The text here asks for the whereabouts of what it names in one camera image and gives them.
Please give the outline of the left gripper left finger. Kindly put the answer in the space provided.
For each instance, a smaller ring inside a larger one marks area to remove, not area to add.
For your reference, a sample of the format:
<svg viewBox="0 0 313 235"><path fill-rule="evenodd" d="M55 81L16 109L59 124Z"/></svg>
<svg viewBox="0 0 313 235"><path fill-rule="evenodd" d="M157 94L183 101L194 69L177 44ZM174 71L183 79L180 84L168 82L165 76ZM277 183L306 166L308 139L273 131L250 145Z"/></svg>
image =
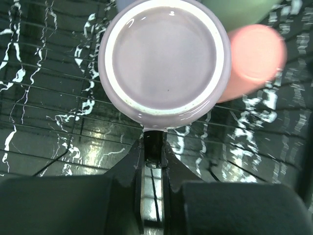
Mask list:
<svg viewBox="0 0 313 235"><path fill-rule="evenodd" d="M0 185L3 235L140 235L144 150L104 174L11 178Z"/></svg>

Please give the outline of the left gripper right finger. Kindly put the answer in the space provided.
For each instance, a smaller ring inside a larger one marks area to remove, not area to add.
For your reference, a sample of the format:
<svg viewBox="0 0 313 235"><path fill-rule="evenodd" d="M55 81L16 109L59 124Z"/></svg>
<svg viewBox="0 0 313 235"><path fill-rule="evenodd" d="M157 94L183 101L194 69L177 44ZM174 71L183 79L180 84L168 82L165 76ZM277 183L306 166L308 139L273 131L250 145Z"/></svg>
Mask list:
<svg viewBox="0 0 313 235"><path fill-rule="evenodd" d="M303 201L282 184L205 182L165 143L161 151L166 235L308 235Z"/></svg>

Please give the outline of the pink ceramic mug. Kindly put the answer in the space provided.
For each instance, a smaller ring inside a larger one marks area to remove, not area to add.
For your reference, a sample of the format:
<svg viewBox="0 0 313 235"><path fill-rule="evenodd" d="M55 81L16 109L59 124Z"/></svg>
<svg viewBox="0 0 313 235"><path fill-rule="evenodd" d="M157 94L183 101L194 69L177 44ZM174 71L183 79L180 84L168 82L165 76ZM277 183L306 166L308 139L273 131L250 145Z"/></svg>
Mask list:
<svg viewBox="0 0 313 235"><path fill-rule="evenodd" d="M112 104L143 126L145 160L159 167L165 132L208 113L225 91L230 42L195 0L136 0L104 33L98 71Z"/></svg>

